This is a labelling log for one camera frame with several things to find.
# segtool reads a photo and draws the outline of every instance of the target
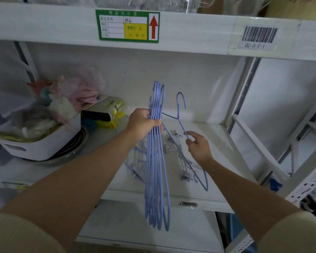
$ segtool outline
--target red arrow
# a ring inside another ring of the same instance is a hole
[[[155,16],[152,17],[152,20],[151,20],[149,26],[152,27],[152,36],[151,36],[151,38],[155,39],[156,38],[156,27],[158,26]]]

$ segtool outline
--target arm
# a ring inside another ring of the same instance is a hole
[[[131,148],[160,125],[149,114],[136,109],[125,131],[38,181],[0,211],[33,222],[68,251]]]
[[[270,190],[228,170],[214,160],[204,136],[187,131],[186,140],[195,161],[211,176],[239,220],[257,243],[276,223],[301,211]]]

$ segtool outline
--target forearm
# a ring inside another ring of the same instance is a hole
[[[1,211],[32,221],[68,251],[135,143],[131,132],[118,134],[38,181]]]
[[[294,204],[228,170],[212,158],[200,165],[256,242],[280,220],[300,211]]]

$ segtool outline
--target barcode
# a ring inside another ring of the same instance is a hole
[[[242,37],[242,41],[272,43],[275,38],[277,30],[277,28],[253,27],[247,25]]]

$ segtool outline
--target person's left hand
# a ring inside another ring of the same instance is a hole
[[[130,115],[126,130],[131,132],[134,136],[136,143],[142,140],[153,127],[160,126],[160,131],[163,130],[163,125],[160,119],[150,119],[147,116],[150,115],[150,109],[137,108]]]

